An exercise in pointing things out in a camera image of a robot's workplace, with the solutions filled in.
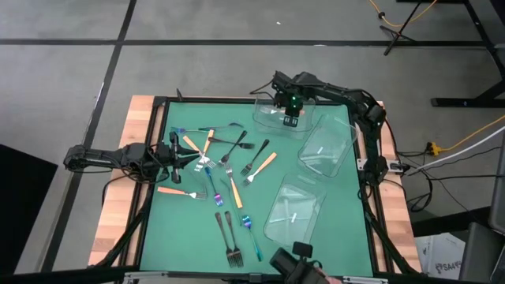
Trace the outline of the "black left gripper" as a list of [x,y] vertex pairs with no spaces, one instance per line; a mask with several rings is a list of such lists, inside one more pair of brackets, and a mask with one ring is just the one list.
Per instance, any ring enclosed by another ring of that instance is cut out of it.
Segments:
[[[178,173],[179,168],[184,169],[189,163],[195,159],[199,159],[199,150],[184,148],[178,143],[178,135],[175,132],[169,133],[170,145],[164,143],[157,144],[155,157],[160,163],[162,169],[162,177],[167,179],[171,176],[171,181],[175,184],[181,183],[181,176]],[[180,154],[195,154],[179,158],[178,164],[178,146]]]

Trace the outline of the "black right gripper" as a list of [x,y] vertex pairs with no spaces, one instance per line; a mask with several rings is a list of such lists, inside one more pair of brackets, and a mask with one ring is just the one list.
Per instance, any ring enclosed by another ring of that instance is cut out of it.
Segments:
[[[284,114],[287,116],[295,117],[292,119],[292,124],[297,127],[298,117],[303,110],[303,99],[299,95],[286,92],[277,92],[275,94],[275,106],[279,109],[284,109]],[[284,125],[291,126],[289,117],[285,117]]]

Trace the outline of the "wooden handled silver fork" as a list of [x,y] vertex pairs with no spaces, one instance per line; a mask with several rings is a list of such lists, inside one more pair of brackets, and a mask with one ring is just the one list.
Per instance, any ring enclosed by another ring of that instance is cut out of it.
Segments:
[[253,181],[254,178],[257,174],[259,174],[265,167],[267,167],[275,158],[277,157],[276,152],[272,152],[265,160],[264,162],[256,169],[256,171],[249,175],[243,182],[244,186],[250,185]]
[[206,156],[204,151],[201,151],[188,136],[183,136],[183,140],[195,151],[198,151],[200,155],[200,160],[197,162],[195,166],[195,171],[200,172],[205,166],[209,168],[214,168],[216,164]]
[[172,189],[167,187],[159,186],[157,191],[160,193],[171,194],[171,195],[180,195],[180,196],[189,196],[195,200],[206,200],[207,194],[205,192],[186,192],[179,189]]
[[209,140],[214,136],[214,129],[210,129],[208,132],[208,137],[204,145],[204,151],[200,153],[200,160],[195,166],[195,171],[201,172],[204,166],[208,166],[211,169],[216,166],[216,164],[207,156],[207,151],[210,147],[211,141]]
[[236,203],[236,206],[237,206],[238,209],[242,209],[243,208],[243,203],[241,201],[240,194],[239,194],[237,186],[235,184],[234,177],[233,177],[233,171],[232,171],[229,163],[225,164],[225,171],[226,171],[226,174],[227,174],[228,178],[230,179],[230,184],[231,184],[231,187],[232,187],[232,192],[233,192],[233,195],[234,195],[234,201]]

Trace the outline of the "large dark steel fork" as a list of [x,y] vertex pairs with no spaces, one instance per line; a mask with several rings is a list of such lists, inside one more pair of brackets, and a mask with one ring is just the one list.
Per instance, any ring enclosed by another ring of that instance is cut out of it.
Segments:
[[233,244],[234,244],[233,258],[234,258],[235,266],[236,267],[244,267],[241,250],[239,249],[239,247],[237,245],[237,241],[236,241],[235,234],[234,234],[234,228],[233,228],[232,222],[231,222],[231,214],[228,211],[226,211],[225,217],[226,217],[226,221],[229,226],[230,233],[231,233],[232,240],[233,240]]
[[234,257],[234,252],[232,251],[232,249],[230,248],[229,244],[228,244],[228,241],[226,239],[226,234],[225,234],[225,231],[224,231],[224,228],[223,228],[223,221],[222,221],[222,217],[220,215],[219,212],[216,212],[215,213],[215,219],[216,219],[216,222],[218,223],[219,225],[219,228],[220,228],[220,231],[221,231],[221,234],[223,236],[223,241],[225,243],[225,246],[226,246],[226,258],[227,258],[227,261],[230,265],[230,267],[236,267],[237,266],[237,262],[236,262],[236,259]]

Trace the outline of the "clear plastic container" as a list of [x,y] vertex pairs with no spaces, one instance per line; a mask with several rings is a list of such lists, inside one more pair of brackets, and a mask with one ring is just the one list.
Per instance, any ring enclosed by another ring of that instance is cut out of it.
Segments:
[[[275,96],[261,93],[256,95],[255,110],[252,118],[259,131],[280,136],[287,136],[297,140],[308,134],[312,127],[313,113],[316,108],[314,99],[303,99],[303,110],[298,119],[297,127],[293,126],[292,119],[295,117],[284,114],[284,109],[275,106]],[[291,120],[291,126],[284,125],[285,117]]]
[[311,241],[327,191],[323,183],[301,174],[287,174],[271,206],[264,235],[279,246]]
[[354,126],[324,114],[298,152],[300,164],[314,174],[334,178],[357,139]]

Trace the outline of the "green table mat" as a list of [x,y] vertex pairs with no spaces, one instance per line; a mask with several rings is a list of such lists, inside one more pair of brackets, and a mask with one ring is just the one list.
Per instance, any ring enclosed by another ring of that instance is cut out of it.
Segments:
[[[220,179],[223,179],[231,187],[230,179],[224,169],[216,167],[212,171],[215,188],[223,199],[223,206],[218,207],[214,201],[214,193],[208,177],[204,173],[196,172],[193,165],[188,165],[181,173],[181,183],[176,185],[174,189],[186,192],[205,192],[208,197],[206,200],[195,200],[189,196],[160,193],[156,189],[140,260],[141,268],[145,271],[232,273],[233,268],[230,267],[226,259],[223,236],[215,219],[215,213],[219,212],[228,244],[230,247],[234,247],[225,217],[225,212],[228,211],[231,214],[235,238],[244,261],[241,273],[272,273],[273,268],[269,264],[270,258],[277,249],[285,247],[279,246],[265,237],[264,225],[283,178],[287,174],[301,174],[322,182],[328,194],[334,188],[329,183],[331,177],[316,175],[300,164],[298,152],[304,144],[302,139],[297,140],[259,131],[253,120],[253,108],[251,118],[246,118],[237,112],[228,114],[223,109],[210,111],[207,107],[199,108],[198,106],[179,106],[173,114],[174,121],[168,124],[168,128],[198,129],[209,125],[227,125],[231,122],[242,124],[244,128],[230,127],[216,131],[220,140],[230,142],[235,142],[243,130],[248,132],[241,142],[255,144],[255,147],[243,149],[237,146],[230,154],[230,166],[243,203],[243,208],[238,209],[239,215],[241,217],[248,215],[251,218],[252,232],[260,246],[263,261],[259,262],[256,258],[248,230],[244,225],[239,226],[234,216],[226,188],[220,182]],[[187,135],[196,144],[204,144],[205,135],[203,133],[190,132]],[[253,159],[265,139],[269,139],[270,143],[257,157],[252,169],[246,175],[241,175],[240,172]],[[233,144],[216,143],[210,146],[208,153],[213,159],[220,159],[233,146]],[[253,174],[272,152],[276,152],[277,157],[255,176],[250,185],[244,186],[244,180]],[[367,244],[360,239],[359,233],[355,229],[351,229],[348,235],[343,238],[344,242],[349,244],[349,248],[344,249],[342,253],[327,250],[331,237],[335,235],[334,231],[330,231],[327,239],[323,241],[315,240],[316,228],[327,223],[326,220],[320,218],[323,212],[324,203],[309,242],[313,246],[315,259],[323,264],[328,274],[364,276],[343,268],[343,264],[348,263],[356,267],[357,271],[368,269],[368,253],[365,251]],[[358,209],[344,211],[340,216],[351,222],[365,220],[362,205]]]

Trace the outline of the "black tripod stand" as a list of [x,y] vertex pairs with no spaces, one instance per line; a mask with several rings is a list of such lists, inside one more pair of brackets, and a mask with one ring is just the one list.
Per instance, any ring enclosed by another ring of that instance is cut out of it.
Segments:
[[392,40],[390,41],[390,43],[388,44],[388,46],[386,47],[386,49],[385,49],[385,51],[383,53],[384,56],[388,56],[390,54],[391,50],[393,49],[393,47],[395,46],[395,44],[400,39],[405,39],[407,42],[414,42],[414,39],[411,39],[410,37],[405,36],[402,33],[405,30],[406,26],[414,18],[414,15],[417,12],[417,10],[419,9],[420,5],[421,5],[421,1],[419,1],[416,4],[416,6],[413,8],[413,10],[410,13],[410,15],[405,20],[405,22],[398,27],[398,30],[393,30],[394,26],[392,24],[388,23],[388,21],[386,20],[386,14],[385,14],[384,11],[379,11],[378,12],[378,18],[388,25],[388,28],[385,27],[385,26],[383,26],[383,25],[380,25],[380,29],[382,29],[384,32],[389,32],[391,34],[391,36],[392,36]]

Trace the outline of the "black handheld device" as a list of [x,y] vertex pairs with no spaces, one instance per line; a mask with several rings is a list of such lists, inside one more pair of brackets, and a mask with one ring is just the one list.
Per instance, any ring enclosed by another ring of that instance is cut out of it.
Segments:
[[292,252],[278,248],[269,264],[283,276],[284,284],[329,284],[326,276],[319,271],[321,262],[309,261],[312,251],[310,244],[295,241]]

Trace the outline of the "person's hand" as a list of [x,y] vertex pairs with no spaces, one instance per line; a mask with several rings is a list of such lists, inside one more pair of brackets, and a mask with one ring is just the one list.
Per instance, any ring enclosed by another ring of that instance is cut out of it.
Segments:
[[325,271],[323,271],[321,268],[318,267],[316,270],[318,271],[319,275],[324,276],[324,278],[328,284],[342,284],[342,281],[340,279],[331,277]]

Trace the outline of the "black gantry crossbar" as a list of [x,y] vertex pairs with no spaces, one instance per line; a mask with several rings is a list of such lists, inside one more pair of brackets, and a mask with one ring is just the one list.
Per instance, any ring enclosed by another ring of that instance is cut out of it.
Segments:
[[[50,271],[18,275],[0,275],[0,284],[100,284],[106,282],[123,281],[124,274],[139,271],[135,266],[124,267],[91,267],[80,270]],[[223,281],[247,282],[248,274],[220,274],[220,273],[189,273],[168,271],[168,278],[217,278]],[[284,282],[282,275],[264,275],[263,283]],[[369,278],[385,278],[389,284],[425,284],[435,281],[421,274],[402,275],[385,272],[374,273]]]

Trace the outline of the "black floor mat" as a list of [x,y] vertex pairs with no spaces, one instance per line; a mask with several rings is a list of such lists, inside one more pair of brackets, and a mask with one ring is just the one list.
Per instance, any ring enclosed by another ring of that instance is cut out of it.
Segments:
[[0,275],[15,272],[57,168],[0,144]]

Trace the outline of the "white cardboard box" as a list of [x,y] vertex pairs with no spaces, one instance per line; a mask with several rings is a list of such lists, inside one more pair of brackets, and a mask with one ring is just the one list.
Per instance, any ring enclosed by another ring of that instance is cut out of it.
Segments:
[[458,280],[466,243],[449,233],[415,237],[421,270],[432,278]]

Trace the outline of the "grey cabinet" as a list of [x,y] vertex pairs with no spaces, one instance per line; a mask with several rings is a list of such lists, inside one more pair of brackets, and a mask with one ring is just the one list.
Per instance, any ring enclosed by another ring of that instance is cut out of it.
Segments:
[[505,235],[505,133],[499,152],[488,223],[491,228]]

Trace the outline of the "silver metal bracket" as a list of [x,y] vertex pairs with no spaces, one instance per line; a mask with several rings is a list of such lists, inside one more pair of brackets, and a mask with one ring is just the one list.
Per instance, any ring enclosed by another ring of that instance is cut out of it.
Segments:
[[342,282],[345,284],[389,284],[385,278],[369,278],[357,276],[343,276]]
[[130,271],[124,274],[122,284],[138,284],[140,280],[167,278],[167,271]]

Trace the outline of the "black desk frame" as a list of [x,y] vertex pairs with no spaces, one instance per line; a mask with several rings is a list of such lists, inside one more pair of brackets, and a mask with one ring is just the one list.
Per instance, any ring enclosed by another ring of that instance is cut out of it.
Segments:
[[433,107],[461,107],[461,108],[505,108],[505,99],[499,97],[505,95],[505,64],[498,55],[498,45],[491,41],[485,30],[483,21],[477,15],[469,0],[437,0],[436,4],[463,5],[469,14],[473,26],[480,37],[478,41],[414,41],[403,42],[412,47],[483,47],[491,56],[499,71],[499,81],[489,89],[473,98],[431,98]]

